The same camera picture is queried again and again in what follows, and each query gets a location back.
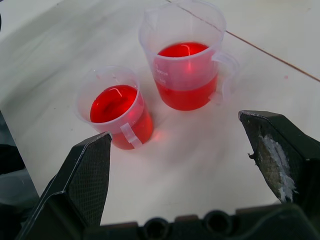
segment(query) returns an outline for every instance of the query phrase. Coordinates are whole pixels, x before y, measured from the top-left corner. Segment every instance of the beaker handle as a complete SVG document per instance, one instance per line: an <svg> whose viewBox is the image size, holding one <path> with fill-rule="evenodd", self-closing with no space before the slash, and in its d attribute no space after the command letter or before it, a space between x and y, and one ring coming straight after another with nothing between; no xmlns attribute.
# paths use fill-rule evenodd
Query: beaker handle
<svg viewBox="0 0 320 240"><path fill-rule="evenodd" d="M137 149L142 146L142 142L139 138L135 135L134 131L130 127L129 123L126 123L120 127L125 139L132 144L132 146Z"/></svg>
<svg viewBox="0 0 320 240"><path fill-rule="evenodd" d="M230 99L231 83L239 71L239 63L233 56L221 51L215 53L211 57L211 60L227 65L230 71L228 76L226 76L222 82L221 93L215 92L215 94L211 98L211 100L217 102L218 104L221 104L222 102L226 102Z"/></svg>

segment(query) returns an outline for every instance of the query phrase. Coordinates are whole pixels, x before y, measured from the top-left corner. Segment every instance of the transparent plastic cup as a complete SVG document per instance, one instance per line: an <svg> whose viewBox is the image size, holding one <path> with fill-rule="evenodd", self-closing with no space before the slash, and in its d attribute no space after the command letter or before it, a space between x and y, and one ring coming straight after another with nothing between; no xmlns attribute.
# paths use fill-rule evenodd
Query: transparent plastic cup
<svg viewBox="0 0 320 240"><path fill-rule="evenodd" d="M136 96L129 109L118 118L107 122L92 122L91 109L96 98L106 89L115 86L130 86ZM110 132L112 144L120 149L134 149L146 143L153 132L152 118L148 112L137 76L130 69L107 66L91 70L76 94L74 111L77 117L98 132Z"/></svg>
<svg viewBox="0 0 320 240"><path fill-rule="evenodd" d="M209 101L229 99L231 80L238 62L221 52L226 20L214 5L199 0L181 0L147 9L139 29L145 52L162 100L177 110L194 110ZM200 43L207 49L190 56L168 57L158 53L178 43ZM218 63L229 75L218 82Z"/></svg>

